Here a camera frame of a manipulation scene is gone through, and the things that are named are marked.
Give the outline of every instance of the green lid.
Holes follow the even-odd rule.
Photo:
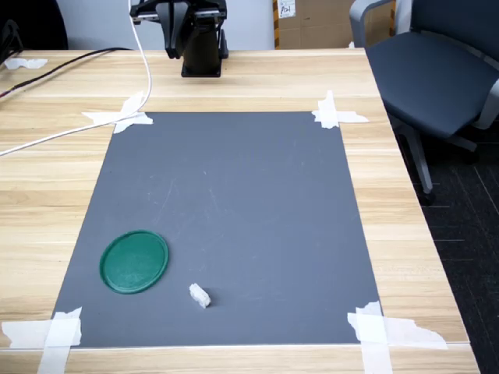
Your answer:
[[[116,238],[101,257],[101,278],[113,291],[135,294],[155,284],[168,264],[165,240],[145,230]]]

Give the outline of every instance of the gray office chair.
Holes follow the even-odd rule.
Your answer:
[[[356,47],[366,47],[367,11],[388,2],[354,2]],[[366,53],[391,124],[407,139],[431,200],[419,132],[473,152],[476,144],[456,132],[467,125],[488,129],[499,115],[499,70],[484,60],[499,60],[499,0],[397,0],[396,23],[397,34]]]

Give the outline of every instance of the dark carpet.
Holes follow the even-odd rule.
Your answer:
[[[482,374],[499,373],[499,122],[461,134],[479,160],[423,139],[436,199],[423,206],[437,251]],[[415,189],[421,187],[403,138],[398,139]]]

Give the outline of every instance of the white sponge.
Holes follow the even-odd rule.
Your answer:
[[[210,296],[206,293],[206,291],[203,288],[198,286],[197,283],[191,284],[189,287],[189,291],[191,297],[197,302],[199,302],[203,308],[206,308],[211,303]]]

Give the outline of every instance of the cardboard box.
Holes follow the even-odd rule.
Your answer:
[[[354,0],[295,0],[296,15],[280,18],[281,49],[347,48],[353,41],[349,11]],[[368,45],[389,37],[392,4],[366,15]]]

